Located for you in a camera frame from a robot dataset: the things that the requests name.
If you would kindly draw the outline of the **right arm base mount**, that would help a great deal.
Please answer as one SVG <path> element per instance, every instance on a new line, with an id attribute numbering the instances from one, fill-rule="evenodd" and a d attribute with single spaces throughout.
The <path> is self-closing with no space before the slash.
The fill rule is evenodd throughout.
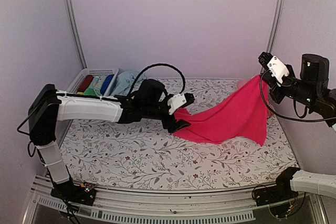
<path id="1" fill-rule="evenodd" d="M 251 196 L 257 206 L 265 206 L 294 199 L 299 196 L 299 193 L 290 189 L 282 189 L 277 185 L 258 185 L 252 190 Z"/>

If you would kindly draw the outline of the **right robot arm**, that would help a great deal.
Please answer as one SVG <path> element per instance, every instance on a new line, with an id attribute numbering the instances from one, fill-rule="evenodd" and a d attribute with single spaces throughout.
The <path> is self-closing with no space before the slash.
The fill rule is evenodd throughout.
<path id="1" fill-rule="evenodd" d="M 300 77 L 296 78 L 291 65 L 283 63 L 278 57 L 262 52 L 258 57 L 264 72 L 261 81 L 269 86 L 271 99 L 280 104 L 285 97 L 294 104 L 304 105 L 303 115 L 290 118 L 281 114 L 277 117 L 294 122 L 307 123 L 307 114 L 321 116 L 315 122 L 324 122 L 335 129 L 335 89 L 329 89 L 329 60 L 315 54 L 303 54 Z M 335 176 L 306 172 L 297 167 L 286 168 L 277 178 L 276 184 L 269 189 L 254 192 L 256 200 L 273 197 L 276 201 L 297 197 L 298 193 L 312 193 L 335 197 Z"/>

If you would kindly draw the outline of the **pink towel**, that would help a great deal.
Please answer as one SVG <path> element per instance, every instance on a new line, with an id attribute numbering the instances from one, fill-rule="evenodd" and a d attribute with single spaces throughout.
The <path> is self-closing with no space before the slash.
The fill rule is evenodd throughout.
<path id="1" fill-rule="evenodd" d="M 191 115 L 180 108 L 175 118 L 191 125 L 173 135 L 195 143 L 221 144 L 235 137 L 245 137 L 263 146 L 267 136 L 268 86 L 260 75 L 253 77 L 219 105 Z"/>

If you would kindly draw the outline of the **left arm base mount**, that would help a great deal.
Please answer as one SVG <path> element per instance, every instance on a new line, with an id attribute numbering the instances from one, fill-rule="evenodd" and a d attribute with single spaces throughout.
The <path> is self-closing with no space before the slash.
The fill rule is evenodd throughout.
<path id="1" fill-rule="evenodd" d="M 61 184 L 53 184 L 50 195 L 64 201 L 93 206 L 96 193 L 95 189 L 75 185 L 72 181 L 67 181 Z"/>

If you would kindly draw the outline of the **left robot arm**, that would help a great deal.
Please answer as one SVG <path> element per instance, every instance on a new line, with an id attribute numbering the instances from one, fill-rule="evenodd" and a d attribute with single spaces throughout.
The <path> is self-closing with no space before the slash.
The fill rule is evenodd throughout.
<path id="1" fill-rule="evenodd" d="M 23 133 L 22 126 L 28 124 L 26 135 L 37 148 L 52 181 L 58 186 L 58 192 L 67 200 L 73 200 L 78 195 L 78 188 L 73 185 L 55 143 L 58 121 L 100 120 L 129 124 L 153 119 L 160 120 L 169 133 L 175 133 L 190 125 L 176 119 L 175 112 L 194 101 L 191 93 L 167 93 L 164 84 L 153 79 L 144 80 L 138 90 L 126 96 L 113 98 L 67 93 L 47 84 L 30 106 L 28 116 L 17 127 L 17 132 Z"/>

